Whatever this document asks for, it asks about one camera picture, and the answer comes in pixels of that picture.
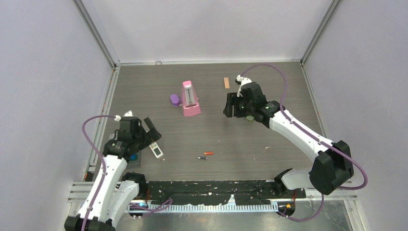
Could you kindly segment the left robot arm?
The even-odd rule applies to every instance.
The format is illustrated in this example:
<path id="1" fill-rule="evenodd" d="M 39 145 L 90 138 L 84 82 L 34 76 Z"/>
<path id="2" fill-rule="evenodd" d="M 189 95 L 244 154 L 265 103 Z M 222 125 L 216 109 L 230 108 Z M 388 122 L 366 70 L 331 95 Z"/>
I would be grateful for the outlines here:
<path id="1" fill-rule="evenodd" d="M 116 138 L 109 140 L 102 152 L 92 145 L 101 168 L 78 213 L 67 217 L 64 223 L 67 231 L 115 231 L 130 202 L 147 195 L 148 184 L 143 174 L 123 172 L 132 155 L 151 146 L 162 135 L 149 117 L 140 120 L 127 112 L 113 119 L 119 122 Z"/>

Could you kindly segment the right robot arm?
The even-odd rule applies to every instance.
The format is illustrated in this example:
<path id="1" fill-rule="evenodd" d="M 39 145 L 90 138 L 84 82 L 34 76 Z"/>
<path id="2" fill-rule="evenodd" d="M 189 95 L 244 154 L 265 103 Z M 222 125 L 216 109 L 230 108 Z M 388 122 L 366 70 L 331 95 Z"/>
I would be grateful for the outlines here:
<path id="1" fill-rule="evenodd" d="M 256 82 L 240 85 L 227 94 L 226 117 L 252 116 L 256 122 L 281 134 L 312 162 L 311 169 L 287 169 L 275 177 L 275 193 L 288 197 L 294 189 L 314 188 L 329 195 L 354 174 L 350 148 L 344 141 L 333 142 L 304 126 L 277 101 L 268 101 Z"/>

